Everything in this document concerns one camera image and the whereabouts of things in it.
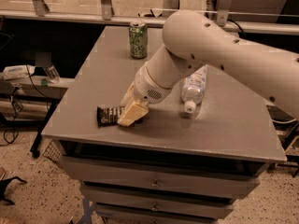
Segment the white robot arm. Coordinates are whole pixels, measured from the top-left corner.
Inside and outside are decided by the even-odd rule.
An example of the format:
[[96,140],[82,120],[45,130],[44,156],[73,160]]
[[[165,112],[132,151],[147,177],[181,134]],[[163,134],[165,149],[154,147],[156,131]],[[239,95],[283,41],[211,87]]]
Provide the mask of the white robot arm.
[[163,44],[137,71],[118,119],[129,126],[160,103],[183,78],[212,65],[299,119],[299,54],[237,38],[190,10],[165,21]]

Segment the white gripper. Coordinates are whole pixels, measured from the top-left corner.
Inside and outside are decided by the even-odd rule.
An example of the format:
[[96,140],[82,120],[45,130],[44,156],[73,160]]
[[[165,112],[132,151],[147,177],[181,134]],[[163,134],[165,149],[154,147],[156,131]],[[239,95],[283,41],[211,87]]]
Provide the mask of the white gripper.
[[151,78],[148,67],[144,63],[135,75],[134,84],[130,85],[121,99],[121,106],[124,107],[124,110],[118,119],[118,124],[128,127],[143,118],[149,113],[148,103],[160,103],[170,94],[171,90],[159,86]]

